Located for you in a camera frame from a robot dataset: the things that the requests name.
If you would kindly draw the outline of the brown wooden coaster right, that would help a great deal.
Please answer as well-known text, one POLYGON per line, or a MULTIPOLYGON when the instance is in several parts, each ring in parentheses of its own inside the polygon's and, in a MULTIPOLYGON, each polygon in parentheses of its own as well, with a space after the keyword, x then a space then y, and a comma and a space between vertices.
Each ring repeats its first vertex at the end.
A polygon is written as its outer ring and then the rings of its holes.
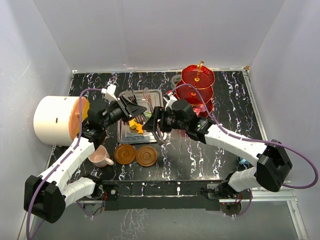
POLYGON ((142 146, 136 152, 135 159, 142 167, 154 165, 158 159, 158 152, 152 146, 142 146))

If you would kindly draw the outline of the orange fish shaped pastry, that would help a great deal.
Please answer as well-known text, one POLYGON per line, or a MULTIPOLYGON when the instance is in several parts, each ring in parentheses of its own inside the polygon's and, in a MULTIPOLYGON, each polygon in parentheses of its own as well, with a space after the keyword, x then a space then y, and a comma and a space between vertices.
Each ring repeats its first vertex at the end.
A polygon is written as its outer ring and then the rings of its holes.
POLYGON ((136 128, 135 128, 138 132, 138 134, 143 134, 144 130, 143 130, 143 126, 141 124, 137 124, 136 128))

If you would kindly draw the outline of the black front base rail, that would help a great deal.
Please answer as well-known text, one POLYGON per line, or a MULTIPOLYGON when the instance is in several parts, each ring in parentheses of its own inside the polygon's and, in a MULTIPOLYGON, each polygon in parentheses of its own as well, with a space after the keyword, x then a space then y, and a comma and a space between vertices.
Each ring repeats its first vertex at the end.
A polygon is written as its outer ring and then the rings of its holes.
POLYGON ((205 209, 220 211, 223 203, 236 204, 250 199, 248 190, 228 196, 221 193, 221 180, 103 180, 105 209, 205 209))

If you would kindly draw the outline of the brown wooden coaster left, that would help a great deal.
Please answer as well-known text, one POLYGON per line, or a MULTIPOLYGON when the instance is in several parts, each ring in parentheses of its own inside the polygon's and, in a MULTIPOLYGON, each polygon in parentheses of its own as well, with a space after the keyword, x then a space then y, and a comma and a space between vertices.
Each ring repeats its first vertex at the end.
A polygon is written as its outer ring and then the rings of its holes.
POLYGON ((118 164, 131 164, 136 158, 136 148, 130 144, 121 144, 114 151, 114 158, 118 164))

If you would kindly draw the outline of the salmon pink cake piece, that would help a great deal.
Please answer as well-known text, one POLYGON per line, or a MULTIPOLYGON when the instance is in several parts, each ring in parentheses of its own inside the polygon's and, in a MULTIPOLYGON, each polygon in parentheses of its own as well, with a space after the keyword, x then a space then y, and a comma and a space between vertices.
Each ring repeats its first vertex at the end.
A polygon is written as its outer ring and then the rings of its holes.
POLYGON ((203 105, 195 105, 193 106, 193 111, 196 113, 197 116, 206 114, 206 108, 203 105))

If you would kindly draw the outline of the blue ceramic cup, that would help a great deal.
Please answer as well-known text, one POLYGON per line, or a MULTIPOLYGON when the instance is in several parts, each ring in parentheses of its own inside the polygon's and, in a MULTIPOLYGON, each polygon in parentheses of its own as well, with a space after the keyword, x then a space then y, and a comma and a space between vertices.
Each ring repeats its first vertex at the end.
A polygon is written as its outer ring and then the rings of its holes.
POLYGON ((246 159, 240 157, 239 164, 240 165, 249 165, 250 163, 246 159))

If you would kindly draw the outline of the green striped macaron cake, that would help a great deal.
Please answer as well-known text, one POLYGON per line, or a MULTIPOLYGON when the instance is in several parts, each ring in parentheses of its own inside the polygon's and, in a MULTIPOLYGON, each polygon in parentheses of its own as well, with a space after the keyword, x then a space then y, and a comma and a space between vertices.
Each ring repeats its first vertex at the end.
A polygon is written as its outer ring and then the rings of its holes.
POLYGON ((150 112, 146 112, 145 115, 147 118, 150 118, 152 116, 152 114, 150 112))

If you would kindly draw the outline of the brown chocolate layered cake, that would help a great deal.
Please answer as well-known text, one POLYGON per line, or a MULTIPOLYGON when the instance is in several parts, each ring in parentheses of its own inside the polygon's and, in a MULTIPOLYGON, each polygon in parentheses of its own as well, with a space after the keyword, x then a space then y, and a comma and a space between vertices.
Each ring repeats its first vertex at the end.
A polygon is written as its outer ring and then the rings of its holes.
POLYGON ((138 124, 141 124, 141 125, 143 125, 144 124, 144 117, 142 116, 142 115, 138 115, 138 116, 136 116, 135 117, 135 120, 136 120, 136 122, 138 123, 138 124))

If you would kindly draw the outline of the pink ceramic cup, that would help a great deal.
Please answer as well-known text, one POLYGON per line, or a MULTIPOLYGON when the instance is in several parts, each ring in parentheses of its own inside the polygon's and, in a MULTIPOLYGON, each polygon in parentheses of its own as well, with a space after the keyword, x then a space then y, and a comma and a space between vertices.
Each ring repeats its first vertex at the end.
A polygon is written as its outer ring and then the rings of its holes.
POLYGON ((89 161, 98 168, 113 166, 115 163, 111 160, 107 149, 100 145, 95 152, 88 156, 89 161))

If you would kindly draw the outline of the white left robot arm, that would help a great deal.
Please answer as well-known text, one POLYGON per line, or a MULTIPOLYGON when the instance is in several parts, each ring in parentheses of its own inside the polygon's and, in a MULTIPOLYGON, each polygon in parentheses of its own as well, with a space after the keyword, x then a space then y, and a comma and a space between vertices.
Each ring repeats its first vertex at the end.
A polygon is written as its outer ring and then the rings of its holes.
POLYGON ((33 117, 37 137, 45 144, 65 146, 67 150, 50 167, 25 181, 23 208, 27 217, 35 215, 55 223, 65 208, 89 196, 103 195, 102 185, 82 177, 68 183, 78 167, 104 142, 106 128, 122 120, 128 122, 147 108, 115 97, 105 88, 100 92, 109 105, 96 107, 80 96, 46 96, 38 104, 33 117))

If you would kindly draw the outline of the aluminium frame rail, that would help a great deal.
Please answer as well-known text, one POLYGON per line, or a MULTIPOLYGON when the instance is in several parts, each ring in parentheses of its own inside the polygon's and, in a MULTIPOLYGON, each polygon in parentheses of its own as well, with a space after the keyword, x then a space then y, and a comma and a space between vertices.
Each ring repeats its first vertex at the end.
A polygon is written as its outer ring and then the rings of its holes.
MULTIPOLYGON (((268 140, 263 121, 254 97, 253 89, 251 86, 251 80, 249 77, 249 67, 245 66, 243 68, 243 76, 245 80, 246 87, 250 96, 250 100, 253 106, 253 110, 258 122, 259 130, 263 140, 268 140)), ((297 235, 298 240, 308 240, 308 234, 305 229, 299 208, 298 208, 298 199, 293 189, 282 186, 279 192, 267 191, 265 188, 254 188, 253 192, 253 202, 273 202, 280 203, 285 202, 286 207, 290 213, 289 220, 292 221, 294 226, 294 231, 297 235)))

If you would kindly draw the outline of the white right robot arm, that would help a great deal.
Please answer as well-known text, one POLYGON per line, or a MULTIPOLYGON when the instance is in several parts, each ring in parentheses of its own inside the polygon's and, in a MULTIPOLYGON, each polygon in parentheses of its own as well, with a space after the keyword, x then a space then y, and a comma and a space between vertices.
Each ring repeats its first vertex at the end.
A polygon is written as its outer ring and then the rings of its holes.
POLYGON ((211 118, 197 116, 186 100, 174 101, 168 107, 156 106, 142 129, 151 133, 184 130, 192 140, 222 148, 252 165, 249 169, 230 173, 210 190, 214 195, 233 199, 243 190, 258 187, 278 192, 293 167, 279 141, 246 141, 243 135, 225 129, 211 118))

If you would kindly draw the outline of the clear tape roll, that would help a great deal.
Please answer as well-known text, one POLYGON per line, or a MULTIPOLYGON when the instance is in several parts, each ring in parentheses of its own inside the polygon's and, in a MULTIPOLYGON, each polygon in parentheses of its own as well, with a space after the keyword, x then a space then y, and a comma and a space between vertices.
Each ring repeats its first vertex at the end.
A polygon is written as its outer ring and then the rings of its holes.
POLYGON ((170 80, 171 88, 174 89, 177 86, 177 84, 179 83, 180 80, 181 80, 181 75, 180 74, 174 75, 170 80))

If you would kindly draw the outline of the red three-tier cake stand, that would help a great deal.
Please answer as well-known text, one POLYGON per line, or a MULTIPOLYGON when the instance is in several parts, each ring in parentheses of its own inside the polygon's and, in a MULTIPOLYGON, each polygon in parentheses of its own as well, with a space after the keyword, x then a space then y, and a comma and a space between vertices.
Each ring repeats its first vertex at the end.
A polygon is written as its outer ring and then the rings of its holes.
POLYGON ((199 117, 208 117, 213 112, 213 85, 215 83, 215 74, 204 65, 204 61, 198 64, 192 64, 184 68, 181 72, 181 80, 176 87, 174 96, 180 100, 185 99, 193 106, 204 106, 206 114, 199 117))

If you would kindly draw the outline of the brown wooden coaster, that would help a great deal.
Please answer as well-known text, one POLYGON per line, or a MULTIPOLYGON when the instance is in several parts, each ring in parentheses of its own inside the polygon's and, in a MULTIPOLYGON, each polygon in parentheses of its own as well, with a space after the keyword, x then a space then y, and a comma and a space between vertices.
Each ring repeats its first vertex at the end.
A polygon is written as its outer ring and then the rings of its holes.
POLYGON ((154 165, 158 159, 158 152, 152 146, 142 146, 136 152, 135 159, 142 167, 154 165))
POLYGON ((136 148, 130 144, 121 144, 114 151, 114 158, 118 164, 131 164, 136 158, 136 148))

